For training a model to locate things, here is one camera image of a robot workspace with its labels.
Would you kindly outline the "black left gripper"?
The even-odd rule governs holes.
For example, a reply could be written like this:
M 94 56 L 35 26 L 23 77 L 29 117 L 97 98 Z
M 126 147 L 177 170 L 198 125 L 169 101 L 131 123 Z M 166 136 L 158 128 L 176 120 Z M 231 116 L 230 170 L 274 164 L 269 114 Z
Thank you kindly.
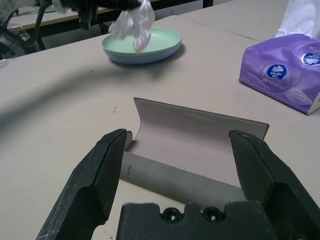
M 79 27 L 89 29 L 91 23 L 99 24 L 115 20 L 118 16 L 116 0 L 73 0 L 72 10 L 77 11 Z

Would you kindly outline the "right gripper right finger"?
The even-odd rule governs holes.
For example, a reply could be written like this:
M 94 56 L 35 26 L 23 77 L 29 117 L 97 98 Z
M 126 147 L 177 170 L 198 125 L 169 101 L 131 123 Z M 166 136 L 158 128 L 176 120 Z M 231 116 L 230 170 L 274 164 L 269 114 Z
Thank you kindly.
M 231 130 L 229 138 L 241 189 L 262 204 L 279 240 L 318 240 L 320 208 L 294 172 L 255 135 Z

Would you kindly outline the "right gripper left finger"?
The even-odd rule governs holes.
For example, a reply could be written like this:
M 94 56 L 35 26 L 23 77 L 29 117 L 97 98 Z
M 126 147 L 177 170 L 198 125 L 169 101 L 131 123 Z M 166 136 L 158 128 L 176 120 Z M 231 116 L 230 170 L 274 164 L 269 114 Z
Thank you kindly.
M 118 188 L 127 130 L 104 135 L 74 168 L 38 240 L 90 240 L 109 219 Z

